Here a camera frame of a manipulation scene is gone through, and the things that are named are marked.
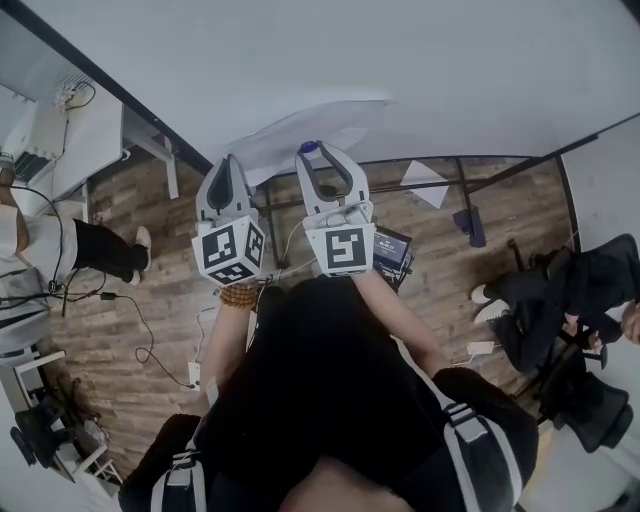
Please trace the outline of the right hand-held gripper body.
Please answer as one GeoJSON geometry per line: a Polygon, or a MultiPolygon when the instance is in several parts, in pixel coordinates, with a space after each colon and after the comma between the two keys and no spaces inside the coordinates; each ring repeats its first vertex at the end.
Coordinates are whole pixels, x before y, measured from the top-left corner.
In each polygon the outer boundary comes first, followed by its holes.
{"type": "Polygon", "coordinates": [[[321,272],[340,277],[368,272],[373,267],[376,226],[369,200],[307,216],[306,237],[321,272]]]}

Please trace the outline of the flat white sheet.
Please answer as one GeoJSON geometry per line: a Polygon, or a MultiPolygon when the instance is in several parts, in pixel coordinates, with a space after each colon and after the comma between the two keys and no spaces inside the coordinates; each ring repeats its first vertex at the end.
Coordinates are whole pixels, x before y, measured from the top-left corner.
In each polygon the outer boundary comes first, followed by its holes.
{"type": "Polygon", "coordinates": [[[436,209],[441,208],[449,189],[445,178],[417,160],[410,162],[400,185],[436,209]]]}

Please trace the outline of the person's right forearm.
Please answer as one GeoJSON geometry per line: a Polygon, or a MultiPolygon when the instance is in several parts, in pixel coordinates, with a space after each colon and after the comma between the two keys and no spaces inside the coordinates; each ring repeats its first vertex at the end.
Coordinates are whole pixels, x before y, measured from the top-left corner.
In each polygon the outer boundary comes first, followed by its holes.
{"type": "Polygon", "coordinates": [[[433,377],[449,366],[434,333],[375,271],[352,277],[362,299],[391,335],[407,348],[413,361],[433,377]]]}

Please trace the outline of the person's black top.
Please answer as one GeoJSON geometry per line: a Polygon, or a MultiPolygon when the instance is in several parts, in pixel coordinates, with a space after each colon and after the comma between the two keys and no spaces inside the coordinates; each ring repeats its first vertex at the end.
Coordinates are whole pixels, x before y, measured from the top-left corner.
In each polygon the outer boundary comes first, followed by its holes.
{"type": "Polygon", "coordinates": [[[212,406],[162,427],[122,512],[511,512],[533,417],[467,368],[433,377],[352,277],[266,291],[212,406]]]}

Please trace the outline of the black office chair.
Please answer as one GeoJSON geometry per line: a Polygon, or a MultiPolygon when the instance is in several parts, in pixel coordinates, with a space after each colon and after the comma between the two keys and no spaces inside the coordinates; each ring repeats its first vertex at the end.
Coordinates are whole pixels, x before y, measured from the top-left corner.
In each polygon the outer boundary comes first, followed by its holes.
{"type": "MultiPolygon", "coordinates": [[[[629,234],[592,250],[629,252],[640,257],[629,234]]],[[[532,267],[547,255],[534,256],[532,267]]],[[[606,347],[582,348],[569,334],[561,332],[547,356],[534,366],[538,370],[534,381],[540,386],[540,413],[558,427],[570,427],[588,453],[600,447],[616,447],[633,420],[628,392],[605,384],[586,367],[589,359],[604,363],[606,347]]]]}
{"type": "Polygon", "coordinates": [[[16,426],[10,429],[10,436],[29,466],[39,463],[43,468],[51,468],[58,449],[75,441],[73,428],[53,429],[64,414],[64,406],[50,395],[15,414],[16,426]]]}

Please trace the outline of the person's left forearm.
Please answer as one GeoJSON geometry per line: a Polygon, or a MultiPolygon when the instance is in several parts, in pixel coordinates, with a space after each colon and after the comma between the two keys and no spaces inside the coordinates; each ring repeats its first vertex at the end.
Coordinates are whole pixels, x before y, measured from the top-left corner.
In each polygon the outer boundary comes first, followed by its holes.
{"type": "Polygon", "coordinates": [[[220,292],[218,314],[201,360],[201,390],[208,406],[215,403],[246,353],[258,290],[259,284],[250,282],[231,285],[220,292]]]}

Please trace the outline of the small black display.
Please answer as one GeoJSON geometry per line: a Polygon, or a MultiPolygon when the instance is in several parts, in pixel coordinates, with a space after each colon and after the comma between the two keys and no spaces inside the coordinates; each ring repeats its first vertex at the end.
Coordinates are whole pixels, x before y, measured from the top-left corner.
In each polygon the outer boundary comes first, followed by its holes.
{"type": "Polygon", "coordinates": [[[410,252],[412,239],[396,231],[376,227],[373,247],[373,267],[395,290],[412,273],[414,257],[410,252]]]}

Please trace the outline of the purple cloth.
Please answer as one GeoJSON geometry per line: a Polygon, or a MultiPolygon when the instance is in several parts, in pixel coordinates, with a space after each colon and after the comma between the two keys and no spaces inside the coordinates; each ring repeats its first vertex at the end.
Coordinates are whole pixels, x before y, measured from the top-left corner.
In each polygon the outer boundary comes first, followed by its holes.
{"type": "Polygon", "coordinates": [[[469,237],[469,244],[473,248],[486,246],[486,235],[479,210],[475,205],[470,210],[461,210],[453,215],[455,226],[469,237]]]}

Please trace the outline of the white desk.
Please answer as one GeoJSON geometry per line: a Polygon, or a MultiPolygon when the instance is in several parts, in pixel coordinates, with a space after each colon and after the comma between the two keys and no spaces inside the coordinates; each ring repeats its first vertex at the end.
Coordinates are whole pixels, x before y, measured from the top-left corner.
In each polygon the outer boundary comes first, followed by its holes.
{"type": "MultiPolygon", "coordinates": [[[[49,101],[38,102],[53,107],[49,101]]],[[[23,113],[11,124],[11,131],[0,136],[0,151],[13,158],[4,148],[7,137],[28,106],[38,102],[24,104],[23,113]]],[[[15,197],[24,213],[29,216],[40,214],[56,200],[65,204],[68,211],[86,211],[87,192],[83,193],[82,200],[72,200],[70,196],[78,187],[86,189],[87,180],[96,173],[127,159],[132,147],[139,147],[164,162],[169,197],[179,197],[176,159],[170,139],[103,87],[94,85],[90,94],[84,94],[82,98],[76,96],[63,113],[67,115],[67,127],[62,156],[50,162],[28,183],[16,178],[15,197]]]]}

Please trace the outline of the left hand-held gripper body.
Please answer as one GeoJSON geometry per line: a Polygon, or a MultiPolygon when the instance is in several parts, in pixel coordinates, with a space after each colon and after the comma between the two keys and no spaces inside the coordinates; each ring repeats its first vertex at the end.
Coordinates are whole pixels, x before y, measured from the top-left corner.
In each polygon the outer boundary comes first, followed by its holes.
{"type": "Polygon", "coordinates": [[[259,278],[266,236],[255,208],[215,217],[201,210],[192,246],[199,273],[220,288],[259,278]]]}

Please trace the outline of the white window blinds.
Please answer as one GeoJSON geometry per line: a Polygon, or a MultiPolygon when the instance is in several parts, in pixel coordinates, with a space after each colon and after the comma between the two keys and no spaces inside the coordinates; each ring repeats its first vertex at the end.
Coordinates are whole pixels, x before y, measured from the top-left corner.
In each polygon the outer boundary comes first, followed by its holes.
{"type": "Polygon", "coordinates": [[[63,84],[80,98],[94,80],[0,10],[0,93],[22,102],[49,101],[63,84]]]}

